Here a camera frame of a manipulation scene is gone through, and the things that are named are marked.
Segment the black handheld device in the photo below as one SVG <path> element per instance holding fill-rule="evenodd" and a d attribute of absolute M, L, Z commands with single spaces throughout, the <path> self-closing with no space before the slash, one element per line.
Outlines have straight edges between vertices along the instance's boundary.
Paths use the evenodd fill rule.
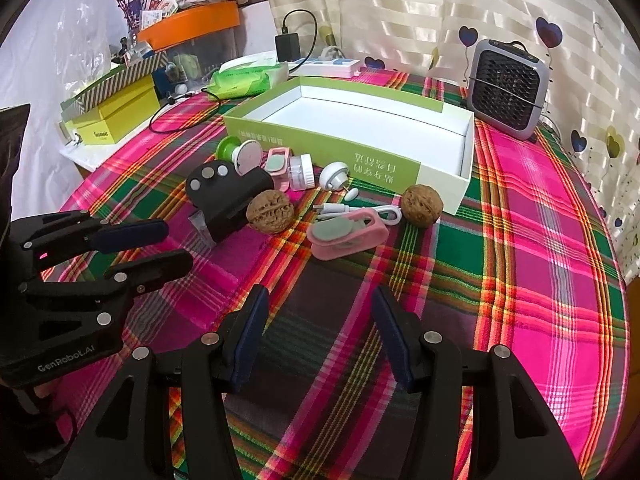
<path fill-rule="evenodd" d="M 220 244 L 247 224 L 247 206 L 254 197 L 265 190 L 274 189 L 273 180 L 262 168 L 250 170 L 240 177 L 239 186 L 225 200 L 215 200 L 201 207 L 193 205 L 201 211 L 206 229 L 215 244 Z"/>

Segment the brown walnut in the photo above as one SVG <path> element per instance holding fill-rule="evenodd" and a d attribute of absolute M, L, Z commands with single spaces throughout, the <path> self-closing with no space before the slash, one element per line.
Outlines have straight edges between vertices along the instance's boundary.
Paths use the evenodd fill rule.
<path fill-rule="evenodd" d="M 295 208 L 285 193 L 265 190 L 248 204 L 246 220 L 255 230 L 272 235 L 287 230 L 294 214 Z"/>
<path fill-rule="evenodd" d="M 434 188 L 424 184 L 409 186 L 400 196 L 404 218 L 420 229 L 430 228 L 442 215 L 444 203 Z"/>

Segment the green white spool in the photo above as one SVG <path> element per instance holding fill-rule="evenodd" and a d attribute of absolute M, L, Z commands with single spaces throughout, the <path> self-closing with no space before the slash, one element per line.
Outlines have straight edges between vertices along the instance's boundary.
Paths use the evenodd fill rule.
<path fill-rule="evenodd" d="M 225 136 L 218 143 L 216 156 L 231 162 L 236 173 L 244 176 L 262 164 L 262 146 L 256 140 L 241 141 L 236 136 Z"/>

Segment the small pink clip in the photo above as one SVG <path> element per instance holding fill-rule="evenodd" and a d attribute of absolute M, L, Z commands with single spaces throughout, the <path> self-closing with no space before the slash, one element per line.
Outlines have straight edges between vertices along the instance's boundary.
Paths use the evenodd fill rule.
<path fill-rule="evenodd" d="M 273 180 L 274 188 L 277 191 L 286 192 L 290 187 L 290 166 L 291 150 L 289 148 L 270 148 L 264 165 L 264 170 Z"/>

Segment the large pink clip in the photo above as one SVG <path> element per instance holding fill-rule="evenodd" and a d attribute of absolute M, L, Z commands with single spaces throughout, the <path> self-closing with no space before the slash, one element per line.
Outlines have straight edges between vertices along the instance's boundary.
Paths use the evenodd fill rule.
<path fill-rule="evenodd" d="M 329 261 L 365 252 L 383 244 L 390 234 L 372 208 L 357 209 L 308 226 L 306 237 L 314 258 Z"/>

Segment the black round disc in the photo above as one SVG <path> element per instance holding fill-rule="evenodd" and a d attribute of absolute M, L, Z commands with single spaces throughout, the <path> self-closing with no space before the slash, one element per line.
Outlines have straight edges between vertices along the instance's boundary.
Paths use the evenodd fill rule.
<path fill-rule="evenodd" d="M 186 195 L 195 207 L 206 206 L 231 196 L 240 181 L 232 162 L 211 160 L 196 167 L 186 178 Z"/>

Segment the yellow cardboard box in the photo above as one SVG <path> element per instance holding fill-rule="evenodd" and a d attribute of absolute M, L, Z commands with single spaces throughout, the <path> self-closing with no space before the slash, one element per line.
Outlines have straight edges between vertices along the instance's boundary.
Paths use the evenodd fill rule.
<path fill-rule="evenodd" d="M 115 93 L 101 104 L 65 123 L 83 144 L 116 144 L 160 109 L 152 75 Z"/>

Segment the striped gift box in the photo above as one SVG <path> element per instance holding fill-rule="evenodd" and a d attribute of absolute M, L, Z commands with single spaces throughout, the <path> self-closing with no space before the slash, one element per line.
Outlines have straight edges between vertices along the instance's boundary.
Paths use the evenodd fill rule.
<path fill-rule="evenodd" d="M 67 114 L 67 120 L 71 120 L 87 113 L 123 88 L 165 67 L 167 63 L 167 53 L 158 52 L 132 65 L 119 66 L 93 84 L 89 84 L 76 96 L 62 102 L 62 114 Z"/>

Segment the orange lid storage bin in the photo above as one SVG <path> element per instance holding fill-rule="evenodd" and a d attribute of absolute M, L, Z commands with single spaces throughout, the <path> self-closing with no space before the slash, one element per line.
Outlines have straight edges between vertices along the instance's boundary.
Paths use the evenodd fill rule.
<path fill-rule="evenodd" d="M 240 24 L 234 1 L 211 3 L 164 18 L 139 32 L 138 40 L 155 52 L 164 51 L 187 80 L 201 81 L 238 56 L 235 32 Z"/>

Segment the white round knob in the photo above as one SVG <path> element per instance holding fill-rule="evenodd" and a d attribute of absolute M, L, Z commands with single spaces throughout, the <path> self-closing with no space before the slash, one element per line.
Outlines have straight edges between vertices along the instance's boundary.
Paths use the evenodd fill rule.
<path fill-rule="evenodd" d="M 352 202 L 359 195 L 358 188 L 349 184 L 349 168 L 344 162 L 330 162 L 320 172 L 320 188 L 329 192 L 345 192 L 344 201 Z"/>

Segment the black power adapter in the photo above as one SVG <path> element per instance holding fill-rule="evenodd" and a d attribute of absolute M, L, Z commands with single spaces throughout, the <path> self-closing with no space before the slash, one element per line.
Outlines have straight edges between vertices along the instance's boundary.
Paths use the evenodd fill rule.
<path fill-rule="evenodd" d="M 285 32 L 274 37 L 279 62 L 295 62 L 302 57 L 297 32 Z"/>

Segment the white power strip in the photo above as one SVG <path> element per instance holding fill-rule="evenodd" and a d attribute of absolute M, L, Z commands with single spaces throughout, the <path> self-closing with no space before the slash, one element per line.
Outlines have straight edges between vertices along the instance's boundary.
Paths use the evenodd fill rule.
<path fill-rule="evenodd" d="M 305 63 L 289 62 L 288 70 L 294 76 L 301 77 L 352 79 L 360 73 L 361 66 L 360 60 L 351 58 L 334 58 L 333 60 L 310 58 Z"/>

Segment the green white cardboard box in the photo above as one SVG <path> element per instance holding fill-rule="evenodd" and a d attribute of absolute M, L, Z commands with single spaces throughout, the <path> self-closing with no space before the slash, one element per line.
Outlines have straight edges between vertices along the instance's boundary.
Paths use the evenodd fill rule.
<path fill-rule="evenodd" d="M 230 136 L 308 154 L 318 167 L 344 162 L 350 175 L 397 194 L 434 188 L 447 214 L 468 190 L 474 115 L 463 107 L 347 80 L 294 77 L 224 114 Z"/>

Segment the grey mini desk fan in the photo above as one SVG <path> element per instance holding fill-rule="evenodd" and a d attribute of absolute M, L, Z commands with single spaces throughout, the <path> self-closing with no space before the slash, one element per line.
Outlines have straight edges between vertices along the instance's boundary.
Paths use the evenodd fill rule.
<path fill-rule="evenodd" d="M 550 68 L 519 41 L 483 39 L 474 52 L 466 106 L 499 131 L 526 141 L 538 125 Z"/>

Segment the heart patterned curtain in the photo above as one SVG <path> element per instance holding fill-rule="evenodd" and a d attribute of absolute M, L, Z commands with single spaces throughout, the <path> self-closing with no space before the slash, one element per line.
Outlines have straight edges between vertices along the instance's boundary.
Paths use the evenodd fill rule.
<path fill-rule="evenodd" d="M 376 67 L 461 84 L 477 40 L 551 66 L 546 111 L 639 273 L 639 47 L 608 0 L 269 0 L 278 26 Z"/>

